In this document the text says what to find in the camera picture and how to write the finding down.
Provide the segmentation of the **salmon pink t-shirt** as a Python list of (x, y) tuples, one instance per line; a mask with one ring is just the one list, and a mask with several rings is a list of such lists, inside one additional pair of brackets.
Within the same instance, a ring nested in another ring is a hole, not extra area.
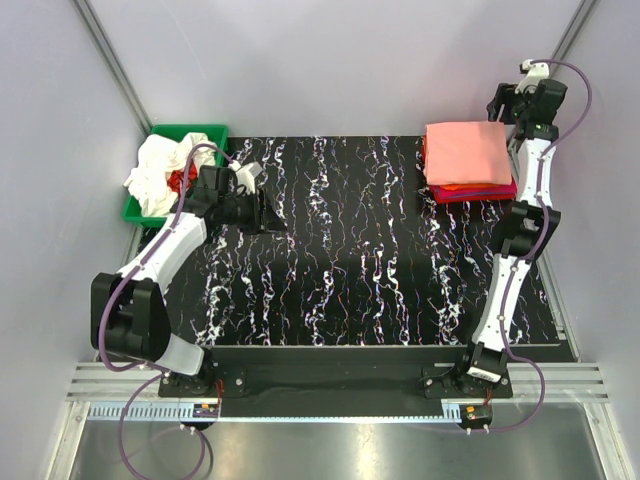
[(434, 186), (509, 185), (506, 130), (489, 121), (427, 124), (424, 175)]

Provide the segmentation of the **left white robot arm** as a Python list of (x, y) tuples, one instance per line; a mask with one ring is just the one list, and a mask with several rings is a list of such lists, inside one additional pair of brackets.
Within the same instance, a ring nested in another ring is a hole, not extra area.
[(222, 227), (234, 226), (245, 235), (285, 231), (256, 185), (261, 171), (257, 162), (201, 167), (195, 185), (144, 250), (117, 272), (94, 278), (91, 344), (102, 358), (128, 357), (181, 374), (181, 384), (196, 396), (214, 388), (216, 372), (204, 349), (173, 333), (164, 295), (191, 253)]

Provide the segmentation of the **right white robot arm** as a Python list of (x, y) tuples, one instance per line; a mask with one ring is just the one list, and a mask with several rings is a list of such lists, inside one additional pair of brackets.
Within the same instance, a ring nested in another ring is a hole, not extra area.
[(508, 333), (521, 287), (559, 225), (561, 214), (553, 208), (550, 183), (560, 137), (554, 120), (566, 92), (567, 86), (553, 79), (503, 83), (487, 106), (489, 120), (514, 127), (511, 147), (519, 166), (518, 186), (516, 199), (494, 229), (487, 300), (453, 374), (463, 395), (476, 396), (506, 378)]

